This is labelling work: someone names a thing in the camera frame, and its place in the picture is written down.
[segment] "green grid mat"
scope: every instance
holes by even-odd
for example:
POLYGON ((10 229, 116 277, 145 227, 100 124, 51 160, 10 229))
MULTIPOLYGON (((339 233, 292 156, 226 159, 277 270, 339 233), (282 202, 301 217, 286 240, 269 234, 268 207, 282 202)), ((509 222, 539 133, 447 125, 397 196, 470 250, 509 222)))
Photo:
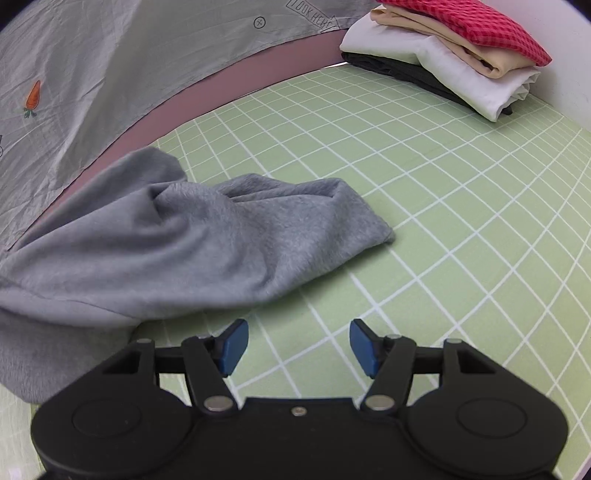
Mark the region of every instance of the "green grid mat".
MULTIPOLYGON (((408 83, 352 66, 282 82, 155 144, 193 181, 245 173, 346 180, 395 229, 381 246, 273 304, 144 324, 178 345, 237 317, 251 340, 236 397, 348 396, 370 380, 348 345, 361 317, 419 345, 462 338, 564 410, 572 479, 591 441, 591 134, 529 96, 497 124, 408 83)), ((415 378, 412 398, 437 384, 415 378)), ((163 385, 187 400, 186 386, 163 385)))
POLYGON ((0 385, 0 480, 33 480, 41 464, 30 436, 31 405, 0 385))

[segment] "carrot print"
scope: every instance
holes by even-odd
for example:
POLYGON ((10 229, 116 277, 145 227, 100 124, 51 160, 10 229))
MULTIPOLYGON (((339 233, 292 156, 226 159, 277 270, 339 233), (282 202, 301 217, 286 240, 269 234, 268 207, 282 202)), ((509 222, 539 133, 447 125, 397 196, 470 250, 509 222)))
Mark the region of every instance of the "carrot print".
POLYGON ((33 111, 35 108, 39 106, 39 98, 41 93, 41 80, 37 80, 35 85, 33 85, 33 89, 29 96, 27 97, 27 103, 25 103, 25 118, 29 118, 30 115, 37 116, 37 114, 33 111))

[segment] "gray sheet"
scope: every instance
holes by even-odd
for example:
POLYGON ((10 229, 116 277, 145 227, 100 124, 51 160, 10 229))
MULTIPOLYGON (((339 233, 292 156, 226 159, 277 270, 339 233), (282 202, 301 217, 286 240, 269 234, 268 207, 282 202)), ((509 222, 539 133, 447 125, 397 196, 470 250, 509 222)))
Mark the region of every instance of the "gray sheet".
POLYGON ((30 229, 0 264, 0 382, 40 403, 143 320, 275 299, 392 229, 343 180, 189 183, 144 148, 30 229))
POLYGON ((0 257, 84 168, 175 93, 265 48, 349 28, 375 5, 35 0, 0 31, 0 257), (40 95, 29 99, 36 82, 40 95))

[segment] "red checkered cloth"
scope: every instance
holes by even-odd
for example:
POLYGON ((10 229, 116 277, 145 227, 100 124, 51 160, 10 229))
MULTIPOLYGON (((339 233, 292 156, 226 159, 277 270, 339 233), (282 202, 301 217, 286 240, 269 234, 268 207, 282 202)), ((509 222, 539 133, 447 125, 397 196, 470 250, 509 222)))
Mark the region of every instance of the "red checkered cloth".
POLYGON ((510 48, 540 67, 552 61, 550 55, 521 25, 480 0, 380 1, 433 17, 473 44, 510 48))

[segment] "folded clothes stack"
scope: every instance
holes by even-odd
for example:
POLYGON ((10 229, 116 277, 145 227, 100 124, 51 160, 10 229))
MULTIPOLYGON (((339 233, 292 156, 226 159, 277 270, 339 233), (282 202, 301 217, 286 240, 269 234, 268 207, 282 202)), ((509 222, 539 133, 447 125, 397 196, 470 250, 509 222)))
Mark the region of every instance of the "folded clothes stack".
POLYGON ((490 121, 523 100, 548 53, 480 0, 387 0, 340 46, 349 63, 413 82, 490 121))

